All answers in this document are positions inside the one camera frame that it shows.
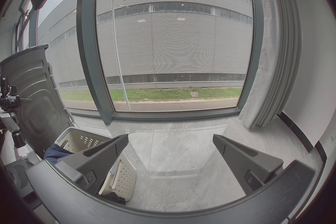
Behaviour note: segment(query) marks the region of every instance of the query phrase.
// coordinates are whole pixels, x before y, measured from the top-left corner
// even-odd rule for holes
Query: curtain
[[[262,0],[264,37],[258,71],[239,119],[265,126],[280,113],[291,92],[300,57],[301,29],[295,0]]]

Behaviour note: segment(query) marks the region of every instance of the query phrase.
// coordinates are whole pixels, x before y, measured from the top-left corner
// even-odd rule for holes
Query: white laundry basket
[[[70,127],[58,137],[55,144],[69,152],[77,153],[108,139],[110,137]],[[105,196],[115,192],[119,197],[125,198],[125,201],[129,201],[133,195],[136,177],[135,169],[126,156],[121,153],[108,172],[99,194]]]

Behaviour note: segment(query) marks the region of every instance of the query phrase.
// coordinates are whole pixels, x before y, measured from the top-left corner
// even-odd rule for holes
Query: chair backrest
[[[33,150],[43,158],[61,133],[72,127],[50,78],[45,50],[48,44],[22,50],[0,62],[2,77],[17,86],[17,94],[32,99],[18,109],[19,126]]]

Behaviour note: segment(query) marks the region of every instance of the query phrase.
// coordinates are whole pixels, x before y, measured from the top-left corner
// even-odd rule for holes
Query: manhole cover
[[[198,97],[198,92],[190,92],[191,93],[191,96],[193,98],[197,98]]]

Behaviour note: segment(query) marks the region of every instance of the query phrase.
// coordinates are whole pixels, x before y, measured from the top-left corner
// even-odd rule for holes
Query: tiled floor
[[[107,136],[129,133],[123,153],[136,168],[129,207],[155,211],[190,211],[222,205],[245,196],[212,143],[213,134],[283,159],[298,159],[317,169],[292,131],[275,118],[264,128],[246,129],[237,117],[186,122],[125,122],[75,117],[80,128]]]

